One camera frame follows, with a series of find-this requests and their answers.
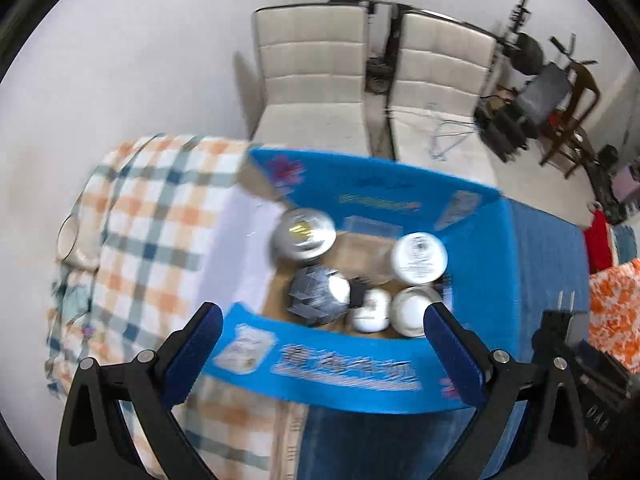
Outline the white purifying cream jar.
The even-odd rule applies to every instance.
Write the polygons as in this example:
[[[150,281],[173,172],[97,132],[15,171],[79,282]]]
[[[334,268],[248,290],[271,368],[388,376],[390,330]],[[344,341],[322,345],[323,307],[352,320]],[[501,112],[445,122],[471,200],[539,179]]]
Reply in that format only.
[[[401,237],[394,244],[390,265],[399,281],[408,285],[427,285],[445,274],[448,254],[438,237],[415,232]]]

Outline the black patterned round tin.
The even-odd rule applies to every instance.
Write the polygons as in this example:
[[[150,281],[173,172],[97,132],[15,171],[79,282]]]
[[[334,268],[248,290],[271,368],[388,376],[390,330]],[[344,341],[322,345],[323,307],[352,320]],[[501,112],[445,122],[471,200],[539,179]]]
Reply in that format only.
[[[286,310],[306,326],[322,326],[342,318],[350,304],[350,284],[327,266],[302,266],[288,288]]]

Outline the blue striped tablecloth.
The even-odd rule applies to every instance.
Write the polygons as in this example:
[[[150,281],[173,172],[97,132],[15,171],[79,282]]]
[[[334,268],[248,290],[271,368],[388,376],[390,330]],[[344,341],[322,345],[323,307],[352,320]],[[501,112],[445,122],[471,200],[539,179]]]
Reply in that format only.
[[[518,243],[521,330],[518,360],[533,356],[542,312],[589,308],[589,266],[582,230],[524,204],[510,203]],[[426,479],[449,452],[473,411],[415,415],[308,408],[299,479]]]

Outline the steel cup with white lid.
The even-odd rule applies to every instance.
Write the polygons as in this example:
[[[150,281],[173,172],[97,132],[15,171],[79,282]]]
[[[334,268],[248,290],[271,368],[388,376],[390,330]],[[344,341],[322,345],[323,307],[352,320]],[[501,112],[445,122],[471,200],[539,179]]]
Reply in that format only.
[[[424,313],[436,302],[442,302],[442,296],[431,287],[406,288],[396,295],[390,304],[390,325],[401,336],[423,338]]]

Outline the blue cardboard box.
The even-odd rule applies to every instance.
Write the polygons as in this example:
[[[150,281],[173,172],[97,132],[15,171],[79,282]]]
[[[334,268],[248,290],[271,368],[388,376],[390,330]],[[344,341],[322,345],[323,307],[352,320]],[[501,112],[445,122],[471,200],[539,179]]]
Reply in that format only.
[[[252,148],[201,295],[224,311],[205,373],[273,398],[363,413],[449,411],[482,379],[440,301],[489,349],[518,353],[512,214],[495,188],[397,162]],[[449,372],[471,376],[462,394]]]

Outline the barbell with black plates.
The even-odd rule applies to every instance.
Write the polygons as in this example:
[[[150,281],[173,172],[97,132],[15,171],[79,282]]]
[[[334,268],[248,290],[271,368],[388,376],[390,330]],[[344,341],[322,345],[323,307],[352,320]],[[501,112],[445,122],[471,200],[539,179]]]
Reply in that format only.
[[[537,76],[544,67],[544,52],[537,40],[523,32],[530,17],[527,3],[528,0],[520,0],[514,6],[498,45],[514,70],[525,76]]]

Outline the clear acrylic box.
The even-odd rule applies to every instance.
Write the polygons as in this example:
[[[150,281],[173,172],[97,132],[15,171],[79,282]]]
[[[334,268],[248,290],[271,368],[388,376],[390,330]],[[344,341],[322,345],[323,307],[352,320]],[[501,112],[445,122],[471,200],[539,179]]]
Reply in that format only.
[[[369,218],[349,216],[337,232],[329,263],[345,278],[363,278],[373,286],[388,283],[394,277],[390,253],[402,227]]]

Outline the silver round tin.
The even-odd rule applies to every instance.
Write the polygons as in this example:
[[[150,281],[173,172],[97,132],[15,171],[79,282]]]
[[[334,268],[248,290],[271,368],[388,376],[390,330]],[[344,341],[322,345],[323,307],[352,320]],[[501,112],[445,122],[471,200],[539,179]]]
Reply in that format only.
[[[335,244],[334,221],[325,213],[311,208],[285,211],[271,237],[278,257],[296,263],[322,258]]]

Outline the orange white floral cushion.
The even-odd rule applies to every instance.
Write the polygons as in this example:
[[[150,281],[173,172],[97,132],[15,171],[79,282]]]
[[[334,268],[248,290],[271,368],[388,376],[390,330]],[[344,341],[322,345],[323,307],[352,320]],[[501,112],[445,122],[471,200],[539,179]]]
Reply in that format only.
[[[640,260],[589,278],[588,341],[638,373],[640,358]]]

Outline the white padded chair left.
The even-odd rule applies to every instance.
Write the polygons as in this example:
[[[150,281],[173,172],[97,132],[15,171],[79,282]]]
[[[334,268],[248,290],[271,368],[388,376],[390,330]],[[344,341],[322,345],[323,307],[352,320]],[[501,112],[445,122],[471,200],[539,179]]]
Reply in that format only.
[[[356,4],[268,6],[254,13],[265,109],[253,141],[367,157],[368,16]]]

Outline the white padded chair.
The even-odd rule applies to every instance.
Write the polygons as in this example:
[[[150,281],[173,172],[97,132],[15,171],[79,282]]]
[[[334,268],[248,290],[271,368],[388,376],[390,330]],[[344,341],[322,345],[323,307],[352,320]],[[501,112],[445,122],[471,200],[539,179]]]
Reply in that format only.
[[[268,6],[254,13],[265,109],[253,141],[367,157],[368,16],[356,4]]]
[[[497,185],[474,120],[496,47],[471,25],[416,11],[402,17],[386,106],[396,162]]]

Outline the plaid orange blue cloth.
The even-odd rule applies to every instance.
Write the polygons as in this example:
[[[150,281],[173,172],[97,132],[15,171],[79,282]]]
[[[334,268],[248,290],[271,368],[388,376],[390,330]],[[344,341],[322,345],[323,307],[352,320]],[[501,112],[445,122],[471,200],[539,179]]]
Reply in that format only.
[[[70,215],[98,267],[56,268],[48,311],[47,386],[64,398],[77,364],[126,362],[186,324],[209,237],[248,145],[211,136],[146,136],[96,166]],[[175,408],[221,479],[293,479],[307,411],[207,375]]]

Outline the grey metal box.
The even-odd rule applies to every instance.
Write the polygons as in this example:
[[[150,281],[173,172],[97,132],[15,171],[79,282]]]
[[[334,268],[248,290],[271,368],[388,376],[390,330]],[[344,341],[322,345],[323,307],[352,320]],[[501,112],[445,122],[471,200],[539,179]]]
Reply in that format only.
[[[532,337],[533,363],[574,359],[580,343],[587,339],[589,326],[589,310],[577,309],[575,300],[574,290],[561,289],[555,306],[542,312],[539,328]]]

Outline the red cloth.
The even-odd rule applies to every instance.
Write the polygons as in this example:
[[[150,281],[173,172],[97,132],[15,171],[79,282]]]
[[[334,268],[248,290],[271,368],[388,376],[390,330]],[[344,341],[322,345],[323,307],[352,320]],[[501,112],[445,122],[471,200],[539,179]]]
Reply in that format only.
[[[592,213],[590,227],[584,231],[590,274],[597,274],[614,266],[611,227],[602,210]]]

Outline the small white tape roll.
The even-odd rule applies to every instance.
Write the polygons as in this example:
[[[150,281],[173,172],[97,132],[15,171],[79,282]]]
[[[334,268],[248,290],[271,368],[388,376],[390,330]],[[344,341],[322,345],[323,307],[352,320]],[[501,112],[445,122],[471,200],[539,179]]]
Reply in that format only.
[[[373,334],[390,326],[392,296],[382,288],[371,288],[364,293],[362,306],[350,311],[350,325],[356,332]]]

